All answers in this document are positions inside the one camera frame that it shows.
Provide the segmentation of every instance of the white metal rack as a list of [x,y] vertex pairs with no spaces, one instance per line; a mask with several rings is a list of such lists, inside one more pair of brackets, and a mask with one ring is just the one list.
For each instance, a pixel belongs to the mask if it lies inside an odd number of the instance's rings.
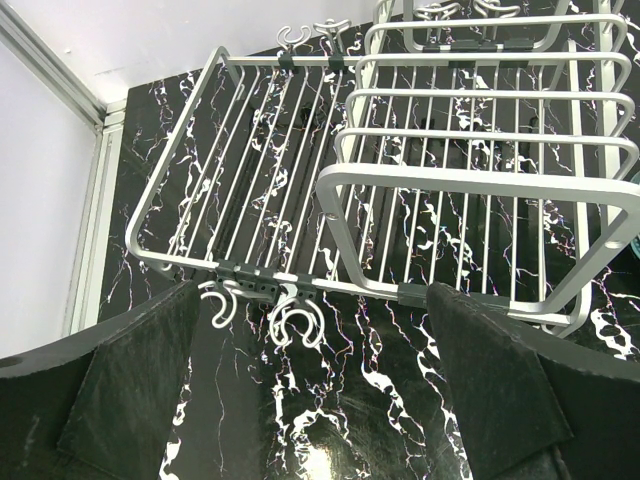
[[[560,0],[554,16],[517,17],[516,9],[505,10],[497,0],[473,0],[470,7],[483,18],[458,19],[463,9],[457,3],[414,9],[406,0],[405,21],[389,22],[393,2],[382,0],[362,57],[345,55],[341,34],[349,24],[333,21],[315,25],[327,35],[331,56],[296,55],[309,29],[294,40],[288,39],[290,29],[281,30],[279,57],[231,57],[217,49],[132,216],[130,252],[160,272],[173,266],[215,272],[216,280],[201,287],[203,296],[222,303],[213,320],[218,328],[233,318],[237,297],[275,304],[269,318],[278,345],[291,341],[285,326],[298,314],[309,322],[303,343],[315,348],[322,341],[315,289],[420,306],[426,285],[438,280],[480,295],[515,318],[550,325],[559,335],[579,328],[590,309],[591,278],[638,233],[640,188],[624,178],[640,151],[621,136],[635,111],[633,100],[620,93],[631,70],[630,60],[617,53],[626,23],[611,13],[608,1],[597,0],[596,13],[579,16],[566,15],[568,4]],[[621,6],[618,0],[613,11]],[[489,18],[493,14],[498,18]],[[608,47],[579,52],[568,40],[557,51],[561,27],[575,23],[591,24],[601,37],[596,43]],[[524,25],[548,29],[538,40],[502,39],[508,27]],[[458,29],[478,39],[451,42]],[[411,53],[380,53],[393,30],[402,32]],[[416,32],[425,34],[425,44],[416,43]],[[219,107],[226,110],[215,141],[180,206],[166,252],[142,248],[153,243],[144,238],[152,229],[146,216],[153,198],[219,60],[235,90]],[[599,77],[593,91],[581,88],[584,68]],[[583,117],[585,105],[597,106],[595,121]],[[419,108],[426,112],[422,125]],[[551,126],[558,109],[567,120]],[[527,115],[528,130],[522,132]],[[607,168],[594,173],[590,156],[596,150]],[[605,159],[621,153],[622,163]],[[558,160],[564,156],[570,161]],[[456,193],[461,213],[451,197]],[[573,205],[576,260],[555,287],[547,278],[545,242],[545,208],[552,200]],[[496,202],[516,219],[503,255],[508,281],[500,289],[489,274]],[[621,209],[593,244],[588,202]],[[455,214],[453,223],[445,210]],[[535,220],[523,233],[518,228],[524,211],[535,212]],[[458,230],[453,241],[443,229],[447,222]],[[203,230],[206,240],[198,236]],[[523,301],[519,243],[532,232],[536,282]],[[428,242],[417,245],[418,234]],[[482,251],[478,260],[468,246],[471,237]],[[442,267],[443,248],[453,249],[454,264]],[[416,254],[428,249],[426,256]],[[391,263],[397,271],[389,270]],[[341,278],[341,265],[348,281]],[[564,313],[573,299],[573,310]]]

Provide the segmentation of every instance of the drying rack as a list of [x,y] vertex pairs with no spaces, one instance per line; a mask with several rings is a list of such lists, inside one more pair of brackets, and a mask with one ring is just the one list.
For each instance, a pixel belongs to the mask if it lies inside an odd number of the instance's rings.
[[[407,0],[405,21],[392,22],[394,2],[382,0],[364,56],[345,49],[350,22],[333,20],[314,24],[326,39],[324,56],[297,54],[308,27],[296,39],[283,28],[277,56],[232,57],[218,48],[127,227],[129,251],[168,276],[175,267],[214,273],[200,287],[203,298],[221,302],[217,328],[232,320],[238,297],[273,305],[270,333],[280,346],[291,341],[289,319],[302,315],[303,343],[318,347],[318,292],[424,308],[433,281],[569,334],[587,318],[591,279],[636,236],[640,220],[640,188],[624,181],[640,151],[621,136],[635,112],[620,93],[631,70],[618,53],[627,26],[611,13],[623,2],[613,10],[607,0],[595,3],[594,14],[566,15],[569,2],[560,0],[554,16],[519,18],[497,0],[472,0],[482,18],[457,19],[458,3],[414,9]],[[592,26],[593,51],[577,51],[572,40],[558,51],[562,25],[573,23]],[[502,39],[508,27],[525,24],[548,28],[541,39]],[[456,29],[477,38],[452,41]],[[410,53],[381,53],[393,30]],[[426,42],[416,46],[421,34]],[[592,91],[580,84],[584,69],[596,77]],[[214,72],[235,89],[217,105],[224,118],[162,250],[145,237],[153,231],[150,207]],[[553,125],[558,105],[567,121]],[[597,115],[585,118],[589,105]],[[601,164],[594,170],[585,158],[596,153]],[[552,201],[572,205],[576,262],[555,287],[545,240]],[[593,243],[588,203],[609,212]],[[496,227],[496,211],[516,220]],[[490,274],[496,230],[510,238],[497,262],[508,265],[497,275],[502,283]],[[536,281],[522,293],[519,254],[523,243],[531,246],[532,232]],[[477,260],[471,244],[482,252]]]

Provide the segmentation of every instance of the metal rod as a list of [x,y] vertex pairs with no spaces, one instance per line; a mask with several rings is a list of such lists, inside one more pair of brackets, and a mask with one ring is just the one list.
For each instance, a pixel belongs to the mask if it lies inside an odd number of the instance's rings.
[[289,128],[287,129],[287,134],[285,136],[284,139],[284,143],[282,144],[282,151],[280,153],[280,155],[278,156],[278,160],[276,162],[276,165],[273,167],[273,176],[271,177],[271,183],[269,184],[269,189],[267,190],[267,192],[265,193],[265,200],[264,200],[264,204],[262,205],[262,210],[260,211],[260,217],[258,218],[258,226],[256,227],[254,233],[253,233],[253,238],[251,239],[251,245],[249,245],[249,251],[247,252],[247,256],[245,258],[245,263],[249,263],[249,259],[251,258],[251,252],[253,251],[253,247],[256,243],[256,238],[258,237],[258,232],[260,230],[260,225],[262,224],[262,219],[264,218],[264,214],[267,210],[267,205],[269,204],[269,200],[271,199],[271,192],[273,191],[273,185],[275,183],[276,177],[278,176],[278,172],[280,171],[280,164],[282,163],[282,159],[284,158],[284,154],[287,150],[287,145],[289,143],[289,137],[291,136],[291,131],[293,130],[293,124],[294,124],[294,120],[295,120],[295,116],[296,113],[299,111],[300,109],[300,103],[302,102],[302,97],[304,95],[304,90],[305,90],[305,86],[307,85],[307,80],[309,79],[309,68],[305,67],[304,69],[304,80],[302,82],[302,87],[300,88],[300,93],[298,94],[298,101],[296,102],[296,106],[293,109],[293,113],[291,115],[291,121],[289,122]]
[[[547,25],[549,30],[544,39],[538,40],[534,43],[534,52],[544,52],[553,45],[558,37],[560,28],[565,24],[613,24],[618,28],[618,36],[613,51],[620,50],[622,43],[627,37],[628,26],[623,18],[618,15],[604,14],[604,13],[588,13],[584,15],[549,15],[549,16],[526,16],[526,17],[513,17],[513,18],[465,18],[458,20],[432,20],[430,22],[424,21],[405,21],[405,22],[389,22],[373,25],[364,37],[365,54],[371,53],[371,43],[375,38],[375,35],[380,35],[381,32],[387,30],[400,30],[403,32],[413,32],[414,30],[424,29],[442,29],[442,28],[469,28],[469,27],[525,27],[531,25]],[[412,45],[407,45],[408,51],[411,54],[422,51],[423,45],[419,45],[413,42]]]
[[[544,67],[540,68],[538,75],[538,88],[542,90],[542,78]],[[544,100],[538,101],[538,133],[546,131],[546,105]],[[544,143],[538,144],[538,174],[544,175]],[[544,301],[547,297],[547,272],[544,252],[544,199],[538,199],[538,300]]]
[[180,238],[182,237],[182,235],[184,234],[184,229],[185,229],[185,225],[187,223],[187,218],[190,218],[190,213],[191,213],[191,208],[193,207],[194,203],[196,203],[196,199],[198,197],[198,192],[200,191],[200,187],[202,186],[202,182],[204,181],[204,178],[206,176],[207,171],[209,170],[209,165],[211,164],[211,160],[213,159],[213,154],[216,150],[216,148],[218,147],[218,143],[220,142],[220,138],[222,138],[222,134],[224,132],[224,129],[227,125],[227,121],[229,120],[229,117],[231,116],[231,112],[233,111],[233,107],[234,107],[234,103],[236,102],[236,100],[238,99],[238,96],[241,92],[241,86],[243,86],[243,81],[244,81],[244,77],[245,77],[245,70],[244,67],[240,67],[241,71],[242,71],[242,75],[239,79],[239,83],[236,86],[235,91],[233,92],[233,97],[231,98],[231,103],[229,104],[229,107],[227,108],[227,112],[224,115],[224,118],[222,120],[222,124],[220,125],[220,128],[218,129],[218,133],[216,135],[215,140],[213,141],[213,145],[211,145],[211,149],[209,150],[209,155],[207,155],[207,160],[204,162],[204,165],[202,167],[202,170],[200,171],[200,176],[198,177],[198,180],[196,181],[195,186],[193,187],[193,190],[191,190],[191,198],[189,199],[189,203],[187,203],[187,206],[185,207],[182,215],[180,216],[180,222],[178,222],[178,228],[176,230],[176,233],[173,237],[173,242],[169,245],[169,249],[167,250],[167,254],[168,255],[173,255],[174,253],[178,252],[178,248],[180,245]]
[[[451,89],[456,86],[456,79],[458,77],[458,69],[454,68],[451,79]],[[447,132],[451,130],[451,119],[453,117],[453,97],[449,100],[449,112],[447,115]],[[444,142],[444,154],[442,157],[442,169],[447,168],[447,160],[449,157],[449,141],[447,138]],[[436,274],[436,262],[438,260],[438,243],[440,240],[440,218],[442,216],[442,199],[443,192],[442,190],[438,193],[438,210],[436,211],[436,224],[433,228],[433,250],[431,251],[431,264],[429,265],[429,285],[433,283]]]
[[[345,56],[343,58],[346,67],[355,66],[362,56]],[[329,57],[311,55],[292,55],[293,63],[298,67],[329,67]],[[245,67],[280,67],[280,61],[275,55],[255,57],[229,57],[225,64]]]
[[[391,88],[395,88],[396,82],[398,80],[398,68],[393,68],[393,80],[391,83]],[[389,103],[387,104],[387,114],[384,119],[384,128],[389,127],[389,120],[391,119],[391,112],[393,111],[393,99],[394,97],[389,97]],[[388,137],[382,137],[380,140],[380,150],[378,151],[378,159],[376,161],[376,165],[380,165],[382,163],[382,158],[384,157],[385,151],[385,140]],[[365,217],[364,228],[362,229],[362,240],[360,241],[360,250],[358,253],[358,259],[362,262],[362,258],[364,257],[364,248],[367,244],[367,239],[369,238],[369,227],[371,225],[371,216],[373,215],[373,204],[376,201],[376,186],[371,188],[371,195],[369,196],[369,208],[367,209],[367,215]]]
[[336,91],[333,94],[333,98],[331,100],[331,107],[329,108],[329,112],[327,113],[327,124],[325,125],[324,132],[322,133],[322,141],[320,142],[320,148],[318,149],[318,154],[316,155],[316,161],[313,165],[311,178],[309,179],[309,187],[307,188],[307,193],[304,198],[302,211],[300,212],[300,221],[298,222],[298,226],[296,228],[296,234],[293,237],[293,244],[291,245],[291,254],[289,255],[289,259],[287,260],[287,267],[285,269],[286,273],[289,273],[289,270],[291,270],[291,264],[293,262],[294,253],[296,250],[296,246],[298,244],[298,238],[300,237],[300,231],[302,230],[302,224],[304,223],[303,221],[304,214],[307,211],[307,205],[309,205],[311,192],[313,191],[313,184],[316,178],[316,172],[318,170],[318,165],[320,164],[320,158],[322,157],[322,153],[324,151],[324,145],[327,141],[327,134],[329,133],[329,129],[331,128],[331,117],[333,116],[333,110],[336,107],[336,101],[338,99],[338,94],[340,93],[340,86],[342,85],[343,73],[340,72],[338,75],[339,76],[338,76],[338,82],[336,84]]
[[527,133],[503,133],[503,132],[456,132],[447,130],[430,130],[428,133],[421,130],[405,130],[394,129],[388,130],[384,128],[345,128],[336,136],[336,145],[338,153],[338,163],[345,163],[342,148],[340,147],[345,137],[349,135],[371,135],[377,137],[383,137],[388,135],[394,135],[396,137],[414,137],[414,138],[438,138],[449,140],[496,140],[498,142],[510,142],[513,141],[514,135],[517,135],[518,141],[524,143],[559,143],[563,145],[570,145],[573,143],[579,143],[582,145],[599,145],[599,146],[611,146],[621,148],[627,152],[627,158],[624,164],[620,167],[618,173],[614,176],[614,180],[620,180],[625,177],[627,173],[633,168],[633,165],[640,156],[640,150],[638,146],[632,141],[626,138],[615,137],[597,137],[587,135],[538,135]]
[[251,185],[249,185],[249,190],[247,191],[247,195],[244,199],[244,203],[242,204],[242,209],[240,210],[240,217],[235,222],[236,227],[233,230],[233,235],[231,236],[231,241],[229,242],[229,247],[227,248],[227,254],[225,258],[228,260],[231,256],[231,252],[233,251],[233,246],[236,242],[236,238],[238,237],[238,232],[240,231],[240,226],[242,225],[242,219],[244,218],[244,214],[247,211],[247,206],[249,205],[249,201],[251,200],[251,194],[253,192],[253,187],[256,185],[256,180],[258,179],[258,175],[260,174],[260,168],[262,167],[262,162],[264,161],[264,157],[267,156],[267,151],[269,150],[269,145],[271,143],[271,139],[273,138],[273,133],[276,130],[276,125],[278,124],[278,118],[280,118],[280,113],[282,113],[282,106],[284,105],[284,101],[287,98],[287,92],[289,91],[289,85],[291,85],[291,80],[293,79],[293,73],[288,73],[287,81],[284,85],[283,90],[280,92],[280,102],[278,103],[278,107],[276,108],[276,112],[273,115],[273,122],[269,127],[269,135],[264,140],[264,145],[262,147],[262,153],[260,154],[260,160],[258,160],[258,165],[255,167],[255,171],[253,174],[253,178],[251,179]]
[[623,115],[611,132],[611,136],[619,137],[624,129],[629,125],[636,111],[634,100],[623,93],[607,93],[607,92],[555,92],[548,90],[532,90],[532,91],[511,91],[511,90],[431,90],[431,89],[404,89],[393,90],[389,88],[364,88],[355,90],[347,96],[345,106],[347,109],[347,125],[353,128],[356,125],[351,121],[353,116],[354,104],[360,97],[368,97],[371,95],[395,95],[396,97],[434,97],[434,98],[471,98],[471,99],[492,99],[499,98],[505,100],[539,100],[544,99],[545,103],[552,100],[581,100],[586,102],[594,101],[610,101],[616,102],[624,109]]
[[256,86],[258,85],[258,80],[260,80],[260,77],[261,77],[260,69],[258,67],[255,67],[255,68],[256,68],[256,78],[253,80],[253,83],[251,84],[251,89],[249,90],[249,92],[247,92],[247,95],[246,95],[246,98],[244,100],[244,103],[242,104],[242,108],[240,109],[240,112],[238,113],[238,117],[236,118],[236,121],[235,121],[235,123],[233,125],[233,129],[231,130],[231,133],[229,134],[229,138],[227,139],[227,143],[226,143],[224,149],[222,150],[222,153],[218,157],[218,162],[216,164],[216,169],[213,172],[213,176],[211,177],[211,187],[207,190],[207,194],[205,196],[204,203],[202,204],[202,208],[200,209],[200,213],[198,214],[198,220],[196,221],[196,225],[193,228],[193,235],[191,236],[191,241],[189,242],[189,246],[187,248],[187,252],[184,255],[185,257],[188,257],[189,254],[191,253],[191,248],[193,247],[193,243],[194,243],[194,241],[196,239],[196,233],[200,229],[200,223],[202,223],[202,219],[204,218],[204,214],[205,214],[205,211],[207,209],[207,205],[209,205],[209,199],[211,198],[211,193],[214,190],[213,186],[218,181],[218,176],[220,174],[220,170],[222,169],[222,165],[224,164],[224,159],[227,156],[227,151],[229,150],[229,147],[231,145],[231,141],[235,137],[236,131],[238,130],[238,125],[240,124],[240,120],[242,119],[242,116],[244,115],[244,112],[247,110],[247,106],[251,103],[251,95],[253,94],[253,92],[255,91]]
[[[416,77],[417,77],[417,68],[413,67],[413,76],[411,77],[411,90],[413,90],[416,86]],[[413,107],[413,97],[409,97],[409,103],[407,105],[407,118],[405,120],[404,128],[409,128],[409,123],[411,120],[411,108]],[[400,164],[402,164],[402,159],[405,157],[407,149],[407,137],[402,139],[402,149],[400,151]],[[382,251],[382,263],[380,264],[380,274],[378,275],[378,281],[381,282],[384,277],[384,268],[387,264],[387,254],[389,253],[389,242],[391,240],[391,225],[392,221],[395,218],[396,211],[396,203],[398,200],[399,189],[393,189],[393,199],[391,200],[391,211],[389,213],[389,221],[387,222],[387,235],[384,239],[384,249]]]
[[[375,72],[375,76],[373,78],[372,81],[372,86],[373,88],[375,88],[375,86],[378,84],[378,69],[376,69]],[[369,107],[367,109],[367,116],[366,116],[366,120],[365,120],[365,125],[368,126],[369,122],[371,121],[371,113],[373,112],[373,106],[376,104],[375,103],[375,99],[378,97],[370,97],[369,98]],[[360,142],[360,150],[358,152],[358,158],[356,160],[356,163],[360,163],[360,161],[362,160],[362,153],[364,152],[364,145],[365,145],[365,140],[366,138],[362,138],[362,141]],[[347,208],[345,209],[345,217],[349,218],[349,215],[351,214],[351,204],[353,202],[353,197],[354,197],[354,192],[355,192],[355,185],[351,185],[350,189],[349,189],[349,197],[347,198]],[[331,271],[331,279],[336,278],[336,273],[338,270],[338,261],[340,260],[340,250],[336,250],[336,255],[334,257],[333,260],[333,270]]]
[[442,66],[448,67],[450,62],[474,62],[478,67],[496,67],[503,62],[523,62],[526,61],[529,67],[540,65],[558,65],[570,60],[599,63],[612,62],[620,66],[621,72],[613,88],[609,92],[619,92],[624,86],[631,73],[632,63],[629,57],[622,53],[613,52],[553,52],[553,53],[379,53],[362,57],[356,65],[356,88],[363,88],[363,69],[369,63],[378,66],[393,67],[421,67],[421,66]]
[[202,94],[213,75],[213,72],[216,69],[216,65],[218,64],[218,60],[220,58],[226,59],[228,58],[229,52],[223,48],[217,48],[207,60],[207,64],[204,69],[200,73],[200,77],[198,77],[198,81],[191,93],[191,96],[187,100],[185,107],[182,109],[182,113],[178,118],[178,122],[176,123],[175,128],[169,135],[169,140],[162,151],[162,155],[156,164],[149,181],[147,182],[147,186],[142,193],[142,197],[140,198],[140,202],[136,206],[133,215],[131,216],[131,220],[129,221],[129,225],[127,225],[127,229],[125,232],[125,244],[127,249],[131,254],[135,255],[138,258],[145,257],[145,250],[142,249],[140,243],[138,242],[138,234],[140,232],[140,227],[142,226],[142,222],[149,211],[149,207],[151,206],[151,202],[155,198],[158,193],[158,187],[162,182],[164,174],[169,168],[169,163],[171,162],[171,158],[176,152],[178,148],[178,143],[184,135],[184,132],[187,128],[187,124],[189,123],[189,119],[191,115],[193,115]]
[[[520,90],[520,68],[516,71],[516,91]],[[515,123],[516,131],[519,131],[520,125],[520,100],[516,99],[516,111],[515,111]],[[520,172],[520,144],[518,137],[515,137],[515,143],[513,147],[513,174],[517,175]],[[513,236],[511,238],[511,301],[516,299],[516,276],[518,273],[517,267],[518,261],[518,197],[513,197]]]
[[[309,136],[309,132],[311,131],[311,127],[313,126],[313,120],[314,120],[314,116],[315,116],[315,112],[316,112],[316,108],[318,106],[318,100],[320,99],[320,92],[322,91],[322,86],[324,85],[324,81],[325,81],[325,77],[326,74],[323,71],[322,72],[322,77],[320,78],[320,83],[318,84],[318,88],[316,89],[316,95],[315,98],[313,100],[313,106],[311,107],[311,113],[309,114],[309,120],[307,121],[307,126],[305,128],[304,131],[304,136],[302,138],[302,145],[305,145],[307,142],[307,138]],[[302,153],[304,152],[304,147],[300,149],[300,151],[298,152],[298,156],[296,158],[295,161],[295,165],[293,167],[293,171],[291,172],[291,180],[289,181],[289,185],[287,185],[287,193],[284,196],[284,200],[283,200],[283,204],[280,207],[280,214],[278,215],[278,222],[276,223],[276,228],[275,228],[275,232],[273,235],[273,238],[271,239],[271,245],[269,246],[269,252],[267,254],[267,259],[265,261],[265,266],[268,267],[269,264],[271,263],[271,255],[273,253],[273,250],[275,248],[276,242],[278,240],[278,237],[280,235],[280,226],[282,225],[282,217],[284,215],[284,211],[287,208],[287,205],[289,203],[289,196],[291,195],[291,188],[293,186],[293,179],[296,177],[296,173],[298,171],[298,167],[300,166],[300,159],[302,158]]]
[[[431,90],[435,91],[435,87],[436,87],[436,79],[437,79],[437,72],[438,69],[437,68],[433,68],[433,73],[431,74]],[[455,72],[453,75],[453,81],[452,81],[452,85],[455,86]],[[429,130],[430,125],[431,125],[431,115],[433,113],[433,98],[434,97],[429,97],[429,104],[427,106],[427,117],[425,119],[425,130]],[[424,139],[422,141],[422,154],[420,156],[420,166],[424,167],[424,162],[427,156],[427,145],[429,143],[428,139]],[[416,228],[417,228],[417,223],[418,223],[418,210],[420,208],[420,190],[416,191],[416,198],[413,204],[413,214],[412,214],[412,218],[411,218],[411,228],[409,229],[409,244],[407,245],[407,260],[405,262],[404,265],[404,282],[407,283],[409,281],[409,270],[411,268],[411,258],[413,255],[413,242],[415,240],[416,237]]]
[[[393,69],[392,87],[395,87],[397,78],[398,78],[398,69],[396,67],[394,67],[394,69]],[[387,109],[387,116],[386,116],[385,125],[384,125],[385,128],[387,128],[389,126],[389,118],[390,118],[390,114],[391,114],[392,105],[393,105],[393,97],[391,97],[391,99],[389,100],[389,107]],[[383,143],[384,143],[384,139],[382,140],[382,142],[380,142],[381,148],[380,148],[380,153],[378,155],[378,163],[380,163],[381,158],[382,158],[382,153],[383,153],[382,144]],[[375,199],[375,187],[374,187],[373,198]],[[308,271],[309,275],[311,275],[313,273],[313,268],[315,267],[315,264],[316,264],[316,259],[318,257],[318,249],[320,248],[320,242],[322,240],[322,234],[324,232],[324,224],[325,224],[325,222],[326,222],[326,218],[324,216],[322,216],[322,218],[320,219],[320,226],[319,226],[318,231],[317,231],[316,243],[315,243],[315,246],[313,248],[313,254],[311,256],[311,262],[309,263],[309,271]]]
[[[500,69],[496,67],[494,76],[493,76],[493,89],[496,90],[498,88],[498,79],[500,78]],[[498,113],[498,99],[494,97],[493,105],[491,109],[491,132],[496,131],[496,120]],[[489,145],[489,167],[488,171],[493,171],[493,160],[496,154],[496,142],[495,140],[491,140]],[[482,257],[482,293],[487,293],[487,276],[489,274],[489,238],[491,232],[491,201],[493,197],[491,195],[487,196],[487,210],[485,212],[484,219],[484,256]]]
[[220,233],[220,230],[222,230],[222,220],[224,219],[225,214],[227,213],[227,208],[229,208],[229,202],[231,200],[231,197],[233,196],[232,193],[235,190],[236,187],[236,183],[238,182],[238,177],[240,176],[240,172],[242,171],[242,167],[244,166],[244,162],[247,159],[247,153],[249,152],[249,149],[251,149],[252,147],[252,140],[254,135],[256,134],[256,130],[258,129],[258,125],[260,124],[260,119],[262,118],[262,113],[264,112],[264,107],[267,104],[267,99],[269,98],[270,94],[271,94],[271,90],[273,88],[273,84],[274,81],[276,79],[276,69],[272,68],[271,69],[271,81],[269,82],[269,85],[267,86],[267,91],[264,94],[264,98],[262,99],[262,104],[260,105],[260,110],[258,110],[258,115],[255,118],[254,122],[253,122],[253,128],[251,129],[251,133],[249,134],[249,138],[247,139],[247,145],[244,148],[244,152],[242,153],[242,157],[240,159],[240,164],[238,165],[238,168],[236,170],[236,174],[233,177],[233,182],[231,184],[231,188],[229,189],[229,193],[227,195],[227,198],[225,199],[224,205],[222,207],[222,213],[220,214],[220,217],[218,218],[218,223],[216,225],[215,230],[213,231],[213,235],[211,236],[211,238],[209,239],[209,244],[207,245],[207,252],[205,254],[205,259],[207,259],[209,257],[209,255],[211,255],[212,251],[213,251],[213,247],[215,246],[216,243],[216,239],[218,238],[218,234]]
[[[473,69],[473,78],[472,78],[472,90],[476,89],[476,81],[478,79],[478,67]],[[470,124],[469,131],[474,130],[474,122],[475,122],[475,114],[476,114],[476,98],[471,97],[471,110],[469,113]],[[471,155],[473,153],[473,142],[467,142],[467,170],[471,170]],[[464,264],[464,252],[465,245],[467,239],[467,215],[469,213],[469,194],[464,194],[464,201],[462,205],[462,225],[460,225],[460,252],[458,253],[458,271],[456,272],[456,290],[460,290],[462,285],[462,266]]]
[[425,169],[397,165],[336,164],[326,167],[316,183],[322,210],[331,215],[331,233],[343,254],[343,263],[353,283],[378,292],[390,285],[364,276],[344,218],[338,187],[356,183],[385,188],[441,190],[473,195],[523,198],[551,198],[558,201],[613,204],[624,210],[605,229],[584,257],[580,258],[559,286],[543,303],[512,302],[510,308],[522,313],[557,313],[637,236],[640,222],[640,186],[603,178],[560,175],[513,175],[510,172],[466,172],[444,168]]

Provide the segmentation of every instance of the aluminum frame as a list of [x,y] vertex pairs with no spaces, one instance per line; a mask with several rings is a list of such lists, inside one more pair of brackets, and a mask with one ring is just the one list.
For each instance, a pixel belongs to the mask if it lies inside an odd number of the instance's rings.
[[4,0],[0,0],[0,41],[96,134],[102,130],[106,106]]
[[[616,5],[611,8],[610,0],[593,0],[594,14],[585,15],[567,15],[567,10],[571,4],[570,0],[558,0],[553,15],[550,16],[534,16],[534,17],[510,17],[510,18],[474,18],[460,20],[435,20],[429,22],[414,21],[414,0],[403,0],[403,21],[395,22],[387,25],[374,25],[367,32],[375,35],[380,30],[401,29],[403,30],[404,44],[408,52],[422,52],[422,45],[416,43],[414,39],[414,30],[420,29],[445,29],[458,27],[506,27],[506,26],[525,26],[525,25],[549,25],[549,29],[545,37],[535,41],[534,51],[548,50],[557,40],[560,28],[564,23],[602,23],[603,31],[608,35],[611,25],[616,25],[622,29],[618,33],[616,45],[619,47],[626,37],[627,26],[624,20],[618,14],[620,13],[624,0],[617,0]],[[368,46],[367,37],[365,37],[365,48]]]
[[507,172],[464,172],[412,166],[343,163],[326,167],[318,177],[316,195],[329,219],[329,228],[342,252],[351,281],[371,292],[397,295],[398,285],[366,278],[342,211],[340,186],[371,185],[386,188],[435,190],[474,195],[549,198],[569,202],[614,205],[623,213],[602,233],[586,255],[542,302],[511,301],[510,313],[553,314],[560,311],[638,234],[640,187],[608,179],[513,175]]

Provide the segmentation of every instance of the plastic hook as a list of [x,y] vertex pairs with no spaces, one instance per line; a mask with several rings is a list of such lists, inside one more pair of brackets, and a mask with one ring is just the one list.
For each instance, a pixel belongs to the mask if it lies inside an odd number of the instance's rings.
[[[290,297],[278,305],[269,315],[269,333],[271,334],[273,343],[276,345],[281,347],[288,345],[291,342],[291,337],[289,337],[285,328],[287,320],[294,315],[304,315],[307,318],[309,326],[302,335],[302,343],[307,348],[316,348],[324,338],[325,321],[322,310],[320,310],[312,300],[306,299],[304,302],[312,311],[293,308],[284,312],[282,318],[278,318],[285,308],[299,303],[297,298]],[[313,341],[310,341],[309,338],[313,334],[314,328],[318,329],[318,335]]]
[[307,25],[300,27],[300,36],[296,39],[287,38],[293,29],[289,26],[282,27],[276,35],[276,41],[285,50],[295,50],[300,45],[304,45],[311,38],[311,28]]
[[[216,282],[208,281],[198,285],[198,288],[205,289],[205,288],[215,287],[215,286],[216,286]],[[220,303],[222,303],[222,305],[220,306],[220,311],[216,313],[211,319],[211,325],[213,326],[213,328],[221,329],[229,325],[229,323],[231,322],[231,320],[233,320],[233,317],[235,317],[236,312],[238,310],[238,298],[236,297],[236,294],[230,291],[230,289],[226,288],[226,286],[225,286],[225,289],[229,292],[229,296],[231,297],[231,312],[229,312],[229,315],[226,318],[223,318],[223,315],[224,315],[224,312],[227,310],[228,303],[227,303],[227,298],[222,293],[218,291],[212,291],[212,292],[204,292],[200,295],[200,299],[202,300],[204,300],[205,298],[217,298],[218,300],[220,300]]]
[[351,28],[351,20],[336,22],[332,18],[328,18],[326,23],[314,23],[313,28],[316,32],[327,36],[334,54],[344,52],[344,44],[340,35]]
[[516,17],[522,10],[520,6],[501,6],[500,0],[473,0],[473,9],[484,18],[489,18],[489,12],[498,14],[500,18]]
[[413,12],[414,15],[423,20],[448,20],[454,14],[462,10],[462,5],[458,2],[442,5],[441,3],[432,3],[426,7],[418,7]]

